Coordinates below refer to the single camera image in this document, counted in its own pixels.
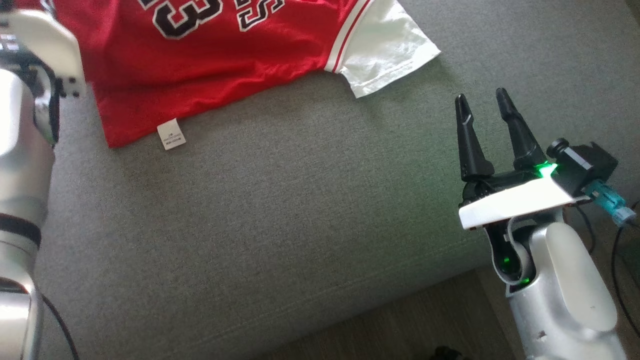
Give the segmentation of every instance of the silver robotic arm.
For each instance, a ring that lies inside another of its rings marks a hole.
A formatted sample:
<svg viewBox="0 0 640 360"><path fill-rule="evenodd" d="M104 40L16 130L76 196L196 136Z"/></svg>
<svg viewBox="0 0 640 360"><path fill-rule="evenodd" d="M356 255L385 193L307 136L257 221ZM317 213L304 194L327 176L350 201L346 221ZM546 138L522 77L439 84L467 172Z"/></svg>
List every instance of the silver robotic arm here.
<svg viewBox="0 0 640 360"><path fill-rule="evenodd" d="M58 101L85 91L76 38L52 15L0 12L0 359L38 356L33 277L58 141Z"/></svg>
<svg viewBox="0 0 640 360"><path fill-rule="evenodd" d="M506 285L527 360L624 360L618 314L562 207L593 200L619 226L635 217L605 182L618 162L597 144L556 140L547 161L505 89L497 90L509 126L514 171L494 175L473 130L464 95L456 99L463 191L463 228L483 227L493 267Z"/></svg>

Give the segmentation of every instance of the gray couch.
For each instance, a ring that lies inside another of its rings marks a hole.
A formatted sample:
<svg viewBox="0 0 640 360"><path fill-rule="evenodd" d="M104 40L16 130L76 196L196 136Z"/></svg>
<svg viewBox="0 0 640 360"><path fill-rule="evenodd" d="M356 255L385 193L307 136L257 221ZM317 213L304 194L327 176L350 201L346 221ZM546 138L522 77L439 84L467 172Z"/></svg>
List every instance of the gray couch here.
<svg viewBox="0 0 640 360"><path fill-rule="evenodd" d="M247 359L489 260L456 218L453 100L511 166L494 91L546 147L597 140L640 179L640 27L623 0L401 0L443 53L363 99L318 73L108 149L65 101L37 265L85 359ZM68 359L47 318L43 359Z"/></svg>

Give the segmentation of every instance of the blue cable connector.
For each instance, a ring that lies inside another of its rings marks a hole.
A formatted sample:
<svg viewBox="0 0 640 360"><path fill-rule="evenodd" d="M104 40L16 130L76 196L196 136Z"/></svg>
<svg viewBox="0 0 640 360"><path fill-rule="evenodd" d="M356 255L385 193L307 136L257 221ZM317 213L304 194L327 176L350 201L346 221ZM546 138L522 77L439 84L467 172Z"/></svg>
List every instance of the blue cable connector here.
<svg viewBox="0 0 640 360"><path fill-rule="evenodd" d="M625 223L636 217L636 213L626 207L627 202L625 199L622 199L622 196L618 195L616 190L613 190L601 180L594 180L588 184L584 193L588 195L593 202L605 209L618 227L624 226Z"/></svg>

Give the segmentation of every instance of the green light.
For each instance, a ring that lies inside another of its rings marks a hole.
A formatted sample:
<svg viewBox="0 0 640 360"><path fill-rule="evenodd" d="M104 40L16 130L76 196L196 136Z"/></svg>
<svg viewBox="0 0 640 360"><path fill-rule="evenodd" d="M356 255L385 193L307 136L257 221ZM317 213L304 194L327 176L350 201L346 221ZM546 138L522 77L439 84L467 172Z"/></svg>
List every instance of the green light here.
<svg viewBox="0 0 640 360"><path fill-rule="evenodd" d="M544 164L536 165L536 170L542 177L551 177L551 174L556 170L558 164L551 164L546 161Z"/></svg>

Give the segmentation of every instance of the sports jersey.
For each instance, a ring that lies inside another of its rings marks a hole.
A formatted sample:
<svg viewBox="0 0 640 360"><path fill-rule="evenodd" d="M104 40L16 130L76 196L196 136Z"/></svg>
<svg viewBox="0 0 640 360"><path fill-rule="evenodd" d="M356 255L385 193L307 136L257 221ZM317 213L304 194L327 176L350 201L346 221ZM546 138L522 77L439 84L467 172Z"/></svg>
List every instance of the sports jersey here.
<svg viewBox="0 0 640 360"><path fill-rule="evenodd" d="M342 74L361 97L440 52L396 0L55 4L78 39L110 147L315 70Z"/></svg>

